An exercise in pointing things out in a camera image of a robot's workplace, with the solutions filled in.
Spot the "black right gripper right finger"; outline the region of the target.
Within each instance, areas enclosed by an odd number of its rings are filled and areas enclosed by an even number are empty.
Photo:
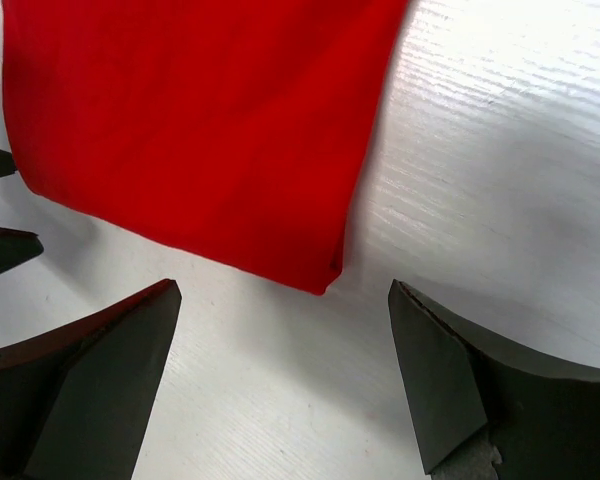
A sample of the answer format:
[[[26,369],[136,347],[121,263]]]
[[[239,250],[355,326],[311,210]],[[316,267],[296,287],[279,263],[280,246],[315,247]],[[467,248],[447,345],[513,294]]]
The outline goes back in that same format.
[[[600,368],[539,352],[394,281],[392,333],[433,479],[600,479]]]

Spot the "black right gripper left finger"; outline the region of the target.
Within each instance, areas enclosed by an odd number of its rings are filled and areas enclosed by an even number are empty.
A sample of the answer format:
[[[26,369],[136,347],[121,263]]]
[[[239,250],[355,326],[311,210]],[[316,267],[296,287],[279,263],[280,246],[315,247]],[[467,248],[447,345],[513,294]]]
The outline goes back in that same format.
[[[0,479],[132,477],[181,306],[161,280],[0,349]]]

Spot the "red t shirt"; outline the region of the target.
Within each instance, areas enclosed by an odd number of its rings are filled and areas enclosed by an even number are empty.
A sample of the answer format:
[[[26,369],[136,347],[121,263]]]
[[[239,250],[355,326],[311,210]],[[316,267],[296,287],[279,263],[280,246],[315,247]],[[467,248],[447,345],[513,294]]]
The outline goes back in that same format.
[[[321,295],[402,1],[6,1],[3,111],[36,194]]]

